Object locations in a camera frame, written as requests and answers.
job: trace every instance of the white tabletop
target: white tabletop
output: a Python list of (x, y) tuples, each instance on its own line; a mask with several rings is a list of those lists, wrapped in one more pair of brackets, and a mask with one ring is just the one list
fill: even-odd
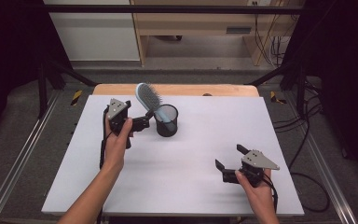
[[(131, 101), (129, 116), (145, 115), (133, 95), (91, 95), (85, 105), (42, 212), (62, 215), (99, 171), (103, 111), (111, 98)], [(249, 216), (252, 209), (237, 184), (224, 183), (214, 160), (239, 169), (241, 144), (281, 167), (272, 171), (279, 216), (304, 211), (284, 161), (264, 99), (228, 96), (163, 96), (179, 111), (178, 132), (161, 137), (156, 122), (135, 133), (125, 165), (103, 211), (120, 216)]]

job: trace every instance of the black horizontal bar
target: black horizontal bar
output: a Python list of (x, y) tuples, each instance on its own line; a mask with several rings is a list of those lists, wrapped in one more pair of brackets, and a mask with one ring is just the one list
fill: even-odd
[(163, 5), (24, 5), (26, 9), (64, 13), (197, 13), (197, 14), (279, 14), (315, 13), (320, 8), (304, 7), (231, 7)]

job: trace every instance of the yellow black striped tape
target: yellow black striped tape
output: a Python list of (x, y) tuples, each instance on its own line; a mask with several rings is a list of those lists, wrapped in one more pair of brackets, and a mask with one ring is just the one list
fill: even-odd
[(72, 99), (71, 105), (76, 105), (76, 104), (77, 104), (77, 101), (78, 101), (79, 98), (80, 98), (81, 92), (82, 92), (82, 91), (76, 91), (76, 92), (75, 92), (75, 95), (74, 95), (74, 98)]
[(285, 101), (285, 100), (279, 100), (279, 99), (276, 97), (274, 91), (271, 92), (271, 102), (272, 102), (272, 103), (286, 104), (286, 101)]

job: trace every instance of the black cup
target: black cup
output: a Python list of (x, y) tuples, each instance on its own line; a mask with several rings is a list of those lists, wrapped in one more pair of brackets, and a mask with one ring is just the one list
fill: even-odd
[(178, 110), (173, 105), (161, 105), (155, 111), (157, 133), (163, 137), (171, 137), (178, 131)]

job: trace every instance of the human arm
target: human arm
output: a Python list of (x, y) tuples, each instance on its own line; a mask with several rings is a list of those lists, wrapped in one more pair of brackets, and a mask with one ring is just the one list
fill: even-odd
[[(240, 182), (240, 185), (245, 190), (246, 195), (248, 196), (249, 199), (249, 203), (252, 207), (252, 210), (254, 211), (257, 220), (260, 222), (260, 224), (279, 223), (279, 220), (275, 214), (274, 203), (271, 194), (271, 187), (268, 186), (266, 183), (264, 183), (264, 181), (262, 181), (257, 188), (253, 188), (243, 173), (239, 171), (235, 171), (235, 175), (238, 181)], [(271, 170), (266, 169), (265, 175), (270, 178)]]
[(107, 136), (103, 167), (58, 223), (94, 223), (97, 219), (124, 166), (124, 154), (132, 119), (126, 120), (118, 135), (111, 133), (109, 127), (106, 119)]

